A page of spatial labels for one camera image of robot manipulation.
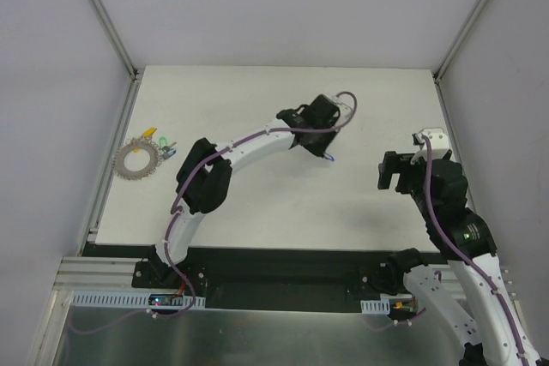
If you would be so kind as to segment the silver disc with key rings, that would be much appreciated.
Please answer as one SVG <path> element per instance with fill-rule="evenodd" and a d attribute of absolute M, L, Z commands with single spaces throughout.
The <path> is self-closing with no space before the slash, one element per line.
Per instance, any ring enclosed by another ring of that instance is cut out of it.
<path fill-rule="evenodd" d="M 112 160 L 113 172 L 125 180 L 141 180 L 161 165 L 160 148 L 150 139 L 132 138 L 120 147 Z"/>

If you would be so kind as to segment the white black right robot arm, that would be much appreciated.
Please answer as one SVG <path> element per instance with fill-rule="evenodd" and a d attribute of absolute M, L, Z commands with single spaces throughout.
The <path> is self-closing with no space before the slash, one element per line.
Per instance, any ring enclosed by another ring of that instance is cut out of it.
<path fill-rule="evenodd" d="M 486 222 L 467 205 L 468 180 L 446 150 L 440 159 L 387 152 L 378 166 L 379 189 L 397 175 L 396 192 L 410 195 L 427 234 L 459 282 L 464 309 L 417 249 L 389 256 L 370 278 L 371 286 L 396 295 L 408 291 L 437 321 L 461 354 L 461 365 L 546 365 L 525 332 L 509 293 Z"/>

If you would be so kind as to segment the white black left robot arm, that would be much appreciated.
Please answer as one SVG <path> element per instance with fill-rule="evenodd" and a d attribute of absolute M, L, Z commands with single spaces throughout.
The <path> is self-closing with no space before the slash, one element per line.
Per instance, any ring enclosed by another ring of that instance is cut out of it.
<path fill-rule="evenodd" d="M 318 95 L 311 103 L 284 109 L 257 131 L 236 140 L 213 143 L 196 141 L 181 165 L 171 220 L 162 238 L 151 248 L 137 271 L 138 281 L 164 288 L 175 286 L 181 267 L 204 217 L 226 200 L 232 178 L 258 160 L 294 147 L 323 157 L 341 128 L 353 117 L 356 106 L 334 97 Z"/>

